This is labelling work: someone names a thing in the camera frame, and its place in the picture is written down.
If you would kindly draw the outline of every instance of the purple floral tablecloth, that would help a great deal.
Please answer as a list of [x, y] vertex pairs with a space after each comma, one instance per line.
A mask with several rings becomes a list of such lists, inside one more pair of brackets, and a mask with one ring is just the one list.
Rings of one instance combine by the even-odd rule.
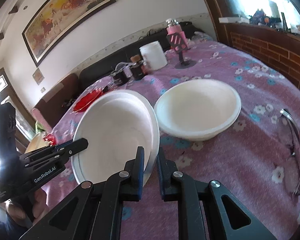
[[[154, 106], [169, 88], [190, 79], [211, 78], [234, 87], [242, 109], [229, 129], [195, 143], [161, 133], [160, 145], [179, 170], [200, 181], [219, 180], [277, 239], [289, 239], [300, 224], [300, 196], [285, 188], [284, 163], [290, 152], [279, 141], [276, 121], [280, 110], [287, 108], [300, 128], [300, 91], [252, 56], [214, 41], [192, 42], [185, 56], [197, 64], [188, 69], [174, 68], [178, 56], [173, 51], [166, 56], [167, 66], [118, 89], [137, 91]], [[105, 77], [95, 82], [80, 98], [109, 80]], [[58, 143], [73, 138], [83, 115], [72, 113], [72, 108], [53, 129]], [[48, 206], [54, 207], [76, 186], [68, 162], [66, 170], [43, 187]], [[155, 168], [144, 186], [142, 200], [124, 203], [122, 220], [123, 240], [178, 239], [177, 203], [161, 200]]]

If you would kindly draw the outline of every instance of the glasses lens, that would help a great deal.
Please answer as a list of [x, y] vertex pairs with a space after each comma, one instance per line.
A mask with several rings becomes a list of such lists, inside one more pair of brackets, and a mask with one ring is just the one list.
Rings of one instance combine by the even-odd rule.
[[300, 186], [300, 176], [295, 157], [290, 157], [284, 165], [284, 182], [288, 192], [297, 193]]
[[280, 142], [291, 148], [293, 145], [293, 134], [289, 121], [285, 116], [280, 116], [277, 119], [277, 130]]

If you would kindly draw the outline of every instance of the brown lid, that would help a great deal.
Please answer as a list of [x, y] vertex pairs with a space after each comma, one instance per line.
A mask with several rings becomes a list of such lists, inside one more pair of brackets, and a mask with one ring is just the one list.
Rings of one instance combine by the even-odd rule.
[[135, 55], [135, 56], [131, 57], [130, 60], [133, 63], [138, 62], [139, 60], [141, 60], [141, 56], [140, 55]]

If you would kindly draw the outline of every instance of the silver bolt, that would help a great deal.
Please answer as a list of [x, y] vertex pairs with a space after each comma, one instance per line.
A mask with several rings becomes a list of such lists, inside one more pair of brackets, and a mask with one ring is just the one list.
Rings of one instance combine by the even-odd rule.
[[213, 187], [220, 187], [220, 185], [221, 185], [220, 182], [217, 181], [217, 180], [211, 181], [210, 184], [211, 184], [211, 186], [213, 186]]
[[91, 187], [91, 182], [90, 181], [84, 181], [81, 183], [82, 188], [90, 188]]
[[126, 177], [129, 176], [129, 172], [127, 172], [127, 171], [120, 171], [119, 176], [121, 178], [126, 178]]
[[173, 176], [175, 176], [176, 178], [181, 178], [183, 176], [183, 173], [181, 171], [175, 171], [173, 173]]

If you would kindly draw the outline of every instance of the framed painting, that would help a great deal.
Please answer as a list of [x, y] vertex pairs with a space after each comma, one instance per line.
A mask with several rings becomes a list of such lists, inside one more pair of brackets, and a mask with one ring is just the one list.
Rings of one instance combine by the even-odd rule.
[[47, 0], [22, 33], [38, 67], [69, 32], [115, 0]]

